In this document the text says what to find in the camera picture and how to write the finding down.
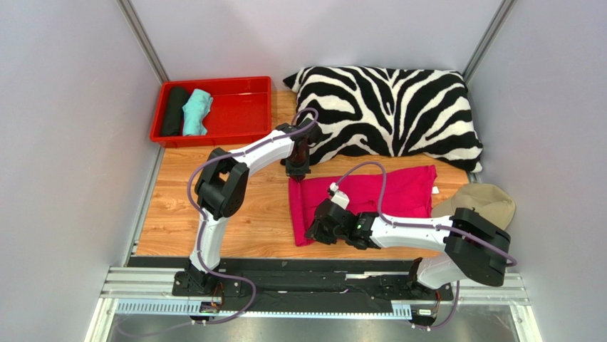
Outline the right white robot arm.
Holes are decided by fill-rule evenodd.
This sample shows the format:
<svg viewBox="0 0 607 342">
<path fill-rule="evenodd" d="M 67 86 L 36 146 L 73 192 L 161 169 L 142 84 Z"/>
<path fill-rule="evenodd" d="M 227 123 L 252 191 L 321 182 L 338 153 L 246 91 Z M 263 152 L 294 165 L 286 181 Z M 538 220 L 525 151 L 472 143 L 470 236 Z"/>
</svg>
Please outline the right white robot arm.
<svg viewBox="0 0 607 342">
<path fill-rule="evenodd" d="M 437 252 L 413 262 L 409 280 L 427 289 L 469 279 L 500 287 L 515 264 L 510 235 L 478 212 L 459 207 L 436 218 L 409 218 L 379 212 L 354 214 L 331 199 L 317 206 L 305 236 L 323 244 L 339 239 L 356 249 L 410 247 Z"/>
</svg>

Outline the magenta t shirt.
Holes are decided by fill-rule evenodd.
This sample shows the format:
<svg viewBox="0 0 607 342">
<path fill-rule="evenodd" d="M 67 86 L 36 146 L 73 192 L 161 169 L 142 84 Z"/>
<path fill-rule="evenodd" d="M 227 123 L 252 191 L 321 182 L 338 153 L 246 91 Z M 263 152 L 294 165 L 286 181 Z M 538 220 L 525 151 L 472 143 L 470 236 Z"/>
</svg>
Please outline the magenta t shirt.
<svg viewBox="0 0 607 342">
<path fill-rule="evenodd" d="M 432 211 L 432 189 L 437 172 L 435 166 L 404 168 L 387 173 L 382 212 L 396 217 L 428 218 Z M 328 188 L 339 176 L 319 177 L 296 182 L 289 180 L 289 209 L 294 243 L 304 247 L 313 243 L 305 238 L 316 207 L 328 197 Z M 383 176 L 349 175 L 339 185 L 350 199 L 348 210 L 354 214 L 375 212 Z"/>
</svg>

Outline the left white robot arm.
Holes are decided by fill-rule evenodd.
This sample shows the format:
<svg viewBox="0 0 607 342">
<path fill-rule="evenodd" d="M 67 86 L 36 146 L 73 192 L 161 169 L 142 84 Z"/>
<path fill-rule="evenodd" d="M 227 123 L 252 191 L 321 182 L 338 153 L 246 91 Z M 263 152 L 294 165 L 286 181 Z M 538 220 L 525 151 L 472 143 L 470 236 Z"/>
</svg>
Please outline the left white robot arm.
<svg viewBox="0 0 607 342">
<path fill-rule="evenodd" d="M 307 118 L 298 125 L 281 124 L 268 135 L 236 150 L 215 148 L 198 175 L 194 192 L 188 199 L 200 214 L 195 248 L 190 254 L 186 274 L 199 286 L 211 281 L 219 266 L 220 249 L 229 218 L 241 208 L 249 178 L 275 162 L 282 162 L 286 176 L 301 182 L 310 170 L 309 148 L 321 134 L 316 119 Z"/>
</svg>

